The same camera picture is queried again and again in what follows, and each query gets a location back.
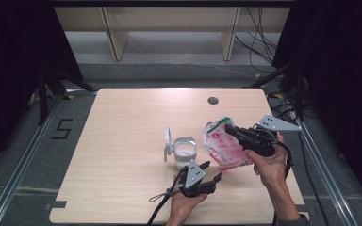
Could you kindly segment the dark curtain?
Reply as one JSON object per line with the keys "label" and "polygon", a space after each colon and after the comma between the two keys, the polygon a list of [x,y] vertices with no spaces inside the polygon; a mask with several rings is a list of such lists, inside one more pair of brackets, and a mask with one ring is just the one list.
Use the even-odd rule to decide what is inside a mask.
{"label": "dark curtain", "polygon": [[362,185],[362,0],[294,0],[273,66],[299,45],[314,105]]}
{"label": "dark curtain", "polygon": [[43,66],[83,78],[52,7],[0,0],[0,151],[36,90]]}

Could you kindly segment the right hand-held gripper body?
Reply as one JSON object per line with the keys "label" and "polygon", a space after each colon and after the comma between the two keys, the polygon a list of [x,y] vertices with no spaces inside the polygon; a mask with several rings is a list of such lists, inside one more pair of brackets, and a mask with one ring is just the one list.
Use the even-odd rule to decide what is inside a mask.
{"label": "right hand-held gripper body", "polygon": [[270,157],[275,154],[277,134],[279,132],[300,132],[301,127],[287,121],[265,115],[252,127],[238,129],[238,142],[244,150],[252,150],[255,153]]}

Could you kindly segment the aluminium floor rail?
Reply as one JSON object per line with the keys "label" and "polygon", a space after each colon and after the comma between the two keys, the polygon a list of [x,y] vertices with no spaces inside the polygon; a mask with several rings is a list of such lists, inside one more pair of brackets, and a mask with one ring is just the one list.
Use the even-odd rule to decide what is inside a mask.
{"label": "aluminium floor rail", "polygon": [[320,150],[315,144],[314,138],[308,131],[306,124],[300,119],[296,120],[300,128],[299,137],[303,144],[303,154],[307,154],[312,161],[315,171],[318,173],[328,197],[334,205],[343,226],[358,226],[353,209],[321,156]]}
{"label": "aluminium floor rail", "polygon": [[7,212],[7,209],[16,193],[16,190],[23,180],[28,166],[34,157],[36,151],[40,147],[43,136],[45,135],[47,128],[53,118],[53,115],[62,100],[61,96],[54,96],[50,105],[48,106],[48,113],[43,120],[41,120],[36,127],[32,138],[27,143],[25,150],[22,152],[22,156],[17,162],[16,167],[11,173],[8,181],[0,190],[0,222]]}

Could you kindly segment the black tripod stand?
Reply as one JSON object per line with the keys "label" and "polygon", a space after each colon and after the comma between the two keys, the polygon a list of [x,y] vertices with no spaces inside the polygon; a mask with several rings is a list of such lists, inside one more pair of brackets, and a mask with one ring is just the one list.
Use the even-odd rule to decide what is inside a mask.
{"label": "black tripod stand", "polygon": [[67,80],[87,91],[98,91],[97,88],[85,83],[82,79],[73,77],[66,72],[53,68],[45,67],[39,75],[38,93],[40,98],[40,124],[43,124],[48,117],[48,104],[46,88],[49,88],[54,95],[63,95],[66,90],[61,81]]}
{"label": "black tripod stand", "polygon": [[248,89],[260,88],[267,83],[271,82],[273,79],[279,75],[283,75],[283,78],[280,82],[280,89],[285,93],[290,93],[294,90],[294,110],[296,117],[300,121],[304,121],[304,107],[303,107],[303,75],[298,59],[291,59],[288,63],[275,70],[274,72],[266,75],[264,78],[259,79],[254,82],[252,85],[248,86]]}

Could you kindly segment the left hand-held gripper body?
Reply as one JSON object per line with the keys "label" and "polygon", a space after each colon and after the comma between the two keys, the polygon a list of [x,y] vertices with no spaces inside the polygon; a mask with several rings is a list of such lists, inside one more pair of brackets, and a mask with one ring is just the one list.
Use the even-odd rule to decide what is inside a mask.
{"label": "left hand-held gripper body", "polygon": [[195,161],[190,161],[188,168],[182,174],[180,179],[181,193],[188,198],[194,198],[201,194],[212,194],[216,190],[216,184],[213,181],[204,182],[206,176],[205,170],[201,169]]}

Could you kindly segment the clear jar with white lid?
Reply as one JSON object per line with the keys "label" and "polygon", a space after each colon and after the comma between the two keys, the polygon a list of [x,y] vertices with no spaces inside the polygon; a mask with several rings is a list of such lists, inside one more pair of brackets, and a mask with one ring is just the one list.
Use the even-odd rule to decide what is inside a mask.
{"label": "clear jar with white lid", "polygon": [[192,137],[178,137],[172,142],[171,130],[167,127],[164,130],[164,161],[171,154],[174,155],[175,167],[178,170],[184,168],[190,161],[195,160],[197,156],[197,144]]}

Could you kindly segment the light wooden shelf unit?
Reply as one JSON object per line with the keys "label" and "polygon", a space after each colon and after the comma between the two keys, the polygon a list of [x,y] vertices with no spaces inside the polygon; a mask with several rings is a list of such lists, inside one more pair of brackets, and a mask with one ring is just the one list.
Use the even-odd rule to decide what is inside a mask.
{"label": "light wooden shelf unit", "polygon": [[231,59],[235,35],[262,27],[283,31],[288,8],[276,7],[56,7],[65,31],[104,32],[112,59],[123,56],[131,32],[215,32],[223,59]]}

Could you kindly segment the pink and white plastic bag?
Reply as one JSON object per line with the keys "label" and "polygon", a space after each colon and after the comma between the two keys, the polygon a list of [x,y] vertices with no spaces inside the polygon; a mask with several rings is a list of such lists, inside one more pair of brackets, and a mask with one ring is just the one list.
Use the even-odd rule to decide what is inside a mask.
{"label": "pink and white plastic bag", "polygon": [[231,118],[208,122],[203,129],[204,148],[218,164],[219,171],[226,171],[242,166],[253,165],[238,140],[225,131],[226,125],[233,125]]}

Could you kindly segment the person's left hand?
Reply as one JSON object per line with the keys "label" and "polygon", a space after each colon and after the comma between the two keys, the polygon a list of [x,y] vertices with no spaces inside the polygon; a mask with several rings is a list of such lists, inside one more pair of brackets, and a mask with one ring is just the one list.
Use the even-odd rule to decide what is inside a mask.
{"label": "person's left hand", "polygon": [[187,219],[192,210],[200,203],[205,201],[206,194],[194,198],[185,197],[182,193],[176,193],[172,196],[171,213],[169,218]]}

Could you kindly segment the person's right hand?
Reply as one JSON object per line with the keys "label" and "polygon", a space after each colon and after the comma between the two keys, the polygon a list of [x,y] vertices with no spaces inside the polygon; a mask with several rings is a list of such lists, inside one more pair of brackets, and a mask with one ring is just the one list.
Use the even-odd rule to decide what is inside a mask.
{"label": "person's right hand", "polygon": [[245,154],[254,161],[254,171],[260,177],[262,184],[269,191],[284,189],[286,183],[286,168],[288,151],[282,146],[277,146],[275,154],[264,157],[252,150],[246,150]]}

